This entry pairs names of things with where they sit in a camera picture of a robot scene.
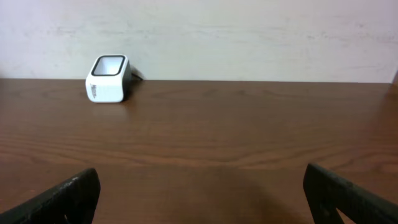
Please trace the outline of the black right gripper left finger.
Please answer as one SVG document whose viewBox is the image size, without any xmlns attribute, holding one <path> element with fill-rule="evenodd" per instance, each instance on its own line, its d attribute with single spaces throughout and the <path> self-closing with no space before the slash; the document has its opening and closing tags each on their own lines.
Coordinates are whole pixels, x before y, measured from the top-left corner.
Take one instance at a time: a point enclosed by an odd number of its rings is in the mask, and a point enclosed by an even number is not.
<svg viewBox="0 0 398 224">
<path fill-rule="evenodd" d="M 100 190 L 97 171 L 94 168 L 83 170 L 40 195 L 5 211 L 1 214 L 1 224 L 91 224 Z"/>
</svg>

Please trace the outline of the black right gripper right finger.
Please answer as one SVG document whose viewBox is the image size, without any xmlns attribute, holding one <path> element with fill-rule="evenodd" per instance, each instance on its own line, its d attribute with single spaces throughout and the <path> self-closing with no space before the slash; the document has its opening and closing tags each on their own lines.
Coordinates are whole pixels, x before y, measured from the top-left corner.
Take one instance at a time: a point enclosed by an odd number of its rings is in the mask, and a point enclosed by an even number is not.
<svg viewBox="0 0 398 224">
<path fill-rule="evenodd" d="M 315 223 L 343 223 L 342 212 L 355 223 L 397 224 L 396 204 L 317 164 L 308 164 L 303 189 Z"/>
</svg>

